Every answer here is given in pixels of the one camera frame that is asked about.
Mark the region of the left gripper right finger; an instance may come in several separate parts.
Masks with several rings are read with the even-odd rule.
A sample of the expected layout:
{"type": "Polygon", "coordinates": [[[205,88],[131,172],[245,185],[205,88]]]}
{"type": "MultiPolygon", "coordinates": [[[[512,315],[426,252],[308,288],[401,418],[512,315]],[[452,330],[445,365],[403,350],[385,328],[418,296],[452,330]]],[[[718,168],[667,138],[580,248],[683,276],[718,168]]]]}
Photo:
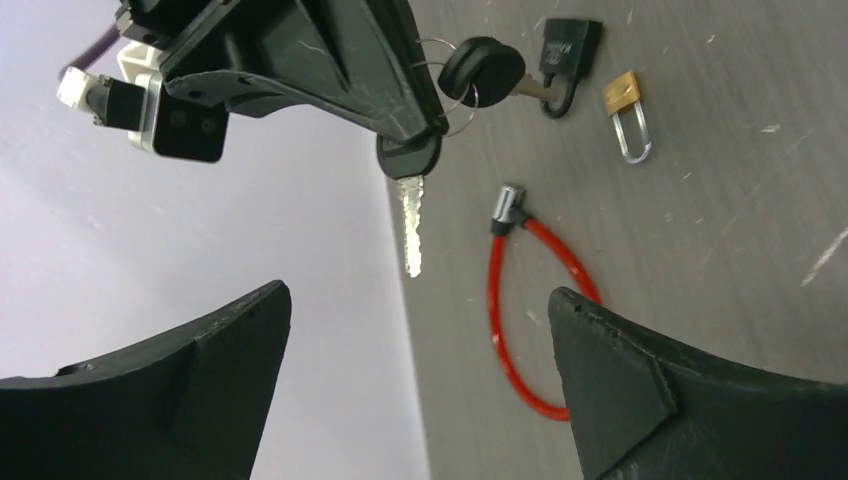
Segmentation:
{"type": "Polygon", "coordinates": [[[847,388],[745,366],[575,291],[549,298],[587,479],[843,479],[847,388]]]}

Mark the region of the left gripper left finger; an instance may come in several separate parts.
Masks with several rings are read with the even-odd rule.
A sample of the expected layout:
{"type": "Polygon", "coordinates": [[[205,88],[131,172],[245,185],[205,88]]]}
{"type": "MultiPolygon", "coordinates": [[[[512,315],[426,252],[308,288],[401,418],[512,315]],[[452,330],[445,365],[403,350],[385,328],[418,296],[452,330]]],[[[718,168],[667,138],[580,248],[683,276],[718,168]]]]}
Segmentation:
{"type": "Polygon", "coordinates": [[[271,281],[51,377],[1,382],[5,479],[247,479],[291,328],[271,281]]]}

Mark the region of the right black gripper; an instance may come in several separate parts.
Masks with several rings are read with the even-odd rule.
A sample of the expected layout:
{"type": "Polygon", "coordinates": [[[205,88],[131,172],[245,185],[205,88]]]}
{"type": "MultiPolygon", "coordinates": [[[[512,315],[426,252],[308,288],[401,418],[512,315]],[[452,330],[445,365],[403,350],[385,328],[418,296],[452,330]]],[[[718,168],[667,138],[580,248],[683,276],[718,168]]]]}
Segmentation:
{"type": "Polygon", "coordinates": [[[115,17],[164,50],[174,97],[254,118],[310,105],[399,143],[448,130],[406,1],[122,1],[115,17]]]}

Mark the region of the black-headed key bunch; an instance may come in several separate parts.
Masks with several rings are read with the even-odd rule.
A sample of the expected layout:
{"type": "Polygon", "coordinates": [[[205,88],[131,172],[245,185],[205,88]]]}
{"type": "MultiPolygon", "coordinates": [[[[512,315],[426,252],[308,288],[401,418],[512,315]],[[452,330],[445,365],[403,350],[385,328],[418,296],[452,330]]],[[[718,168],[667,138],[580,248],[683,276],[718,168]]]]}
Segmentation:
{"type": "MultiPolygon", "coordinates": [[[[473,119],[482,108],[493,106],[509,96],[527,96],[556,102],[561,92],[535,79],[527,72],[522,54],[493,37],[478,36],[465,40],[443,61],[424,60],[422,67],[441,68],[436,84],[458,106],[471,109],[473,119]]],[[[438,131],[408,143],[377,137],[377,158],[383,173],[396,182],[403,222],[404,266],[408,277],[421,274],[421,208],[425,177],[436,166],[443,139],[461,132],[461,128],[438,131]]]]}

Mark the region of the black padlock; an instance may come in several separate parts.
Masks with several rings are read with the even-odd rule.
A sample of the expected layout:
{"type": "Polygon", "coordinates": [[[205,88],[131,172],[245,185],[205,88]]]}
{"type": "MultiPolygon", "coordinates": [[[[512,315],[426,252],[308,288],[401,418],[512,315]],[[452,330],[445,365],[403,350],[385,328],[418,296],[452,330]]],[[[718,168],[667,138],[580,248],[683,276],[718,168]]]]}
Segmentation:
{"type": "Polygon", "coordinates": [[[571,108],[579,83],[591,73],[600,46],[604,24],[580,18],[549,18],[545,21],[540,72],[543,85],[551,87],[555,78],[565,81],[562,100],[541,100],[543,114],[558,120],[571,108]]]}

